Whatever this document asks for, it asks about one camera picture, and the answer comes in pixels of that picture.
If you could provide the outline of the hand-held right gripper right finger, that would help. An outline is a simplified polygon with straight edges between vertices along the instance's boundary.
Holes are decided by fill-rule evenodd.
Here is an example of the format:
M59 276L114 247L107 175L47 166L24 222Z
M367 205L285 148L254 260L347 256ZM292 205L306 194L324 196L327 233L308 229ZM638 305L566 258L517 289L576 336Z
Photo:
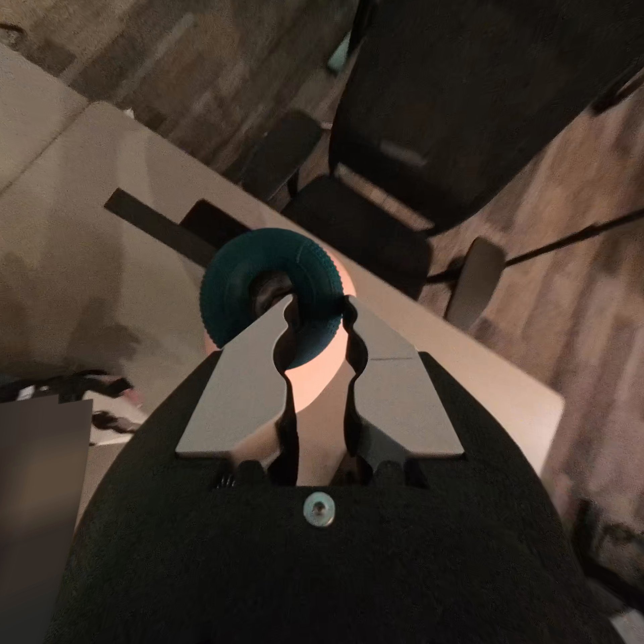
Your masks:
M384 463L457 459L463 445L419 351L356 296L346 296L346 361L354 371L344 413L348 453L372 473Z

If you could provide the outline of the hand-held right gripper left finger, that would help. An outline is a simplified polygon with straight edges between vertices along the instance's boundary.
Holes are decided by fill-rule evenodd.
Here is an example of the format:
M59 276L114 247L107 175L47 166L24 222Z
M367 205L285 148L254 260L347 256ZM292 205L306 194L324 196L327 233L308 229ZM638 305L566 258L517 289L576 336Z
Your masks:
M298 462L292 385L286 376L296 354L296 298L279 300L217 354L175 453L223 458L233 465L279 457Z

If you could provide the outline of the peach round disc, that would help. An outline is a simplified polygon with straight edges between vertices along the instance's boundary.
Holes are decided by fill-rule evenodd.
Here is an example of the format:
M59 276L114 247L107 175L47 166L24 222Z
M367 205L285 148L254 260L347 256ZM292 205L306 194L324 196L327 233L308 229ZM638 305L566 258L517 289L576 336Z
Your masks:
M330 247L325 244L322 247L334 262L342 281L344 294L356 296L355 285L342 261L332 252ZM348 334L340 323L333 340L315 359L286 371L286 376L292 385L296 413L301 412L314 402L333 380L344 362L347 341ZM206 331L204 331L204 349L206 356L219 350Z

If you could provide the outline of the black flat strip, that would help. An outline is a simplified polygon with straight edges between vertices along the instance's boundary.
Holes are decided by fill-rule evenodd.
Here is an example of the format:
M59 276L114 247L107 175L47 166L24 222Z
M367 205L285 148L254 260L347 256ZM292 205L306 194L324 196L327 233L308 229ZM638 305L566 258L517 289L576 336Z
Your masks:
M215 254L211 244L120 188L103 207L201 268L205 269Z

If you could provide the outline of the black thin rod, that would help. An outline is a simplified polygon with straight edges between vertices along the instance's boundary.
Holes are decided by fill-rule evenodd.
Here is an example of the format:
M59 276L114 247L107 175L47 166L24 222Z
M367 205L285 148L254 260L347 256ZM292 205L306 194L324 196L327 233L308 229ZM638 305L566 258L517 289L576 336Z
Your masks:
M446 270L427 276L425 283L427 285L462 285L470 278L478 276L483 279L484 285L491 285L495 288L503 271L508 267L583 242L621 225L633 223L642 217L643 209L638 209L604 223L589 225L574 234L509 260L506 258L503 248L496 246L484 237L477 237L464 256L455 258Z

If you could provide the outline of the black office chair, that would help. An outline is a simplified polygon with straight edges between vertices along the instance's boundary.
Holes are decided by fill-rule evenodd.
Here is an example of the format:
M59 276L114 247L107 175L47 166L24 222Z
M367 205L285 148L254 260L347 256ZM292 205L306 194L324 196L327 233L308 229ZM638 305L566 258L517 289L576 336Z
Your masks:
M301 111L239 182L413 300L428 238L487 205L586 108L643 69L642 1L376 1L331 125L328 173L298 189L321 136Z

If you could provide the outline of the small teal object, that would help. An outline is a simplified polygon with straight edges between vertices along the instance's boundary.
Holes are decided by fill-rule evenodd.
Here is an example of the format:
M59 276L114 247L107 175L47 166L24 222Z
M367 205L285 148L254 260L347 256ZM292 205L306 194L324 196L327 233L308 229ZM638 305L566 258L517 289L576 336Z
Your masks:
M332 75L339 75L349 59L351 32L347 33L332 55L326 61L326 70Z

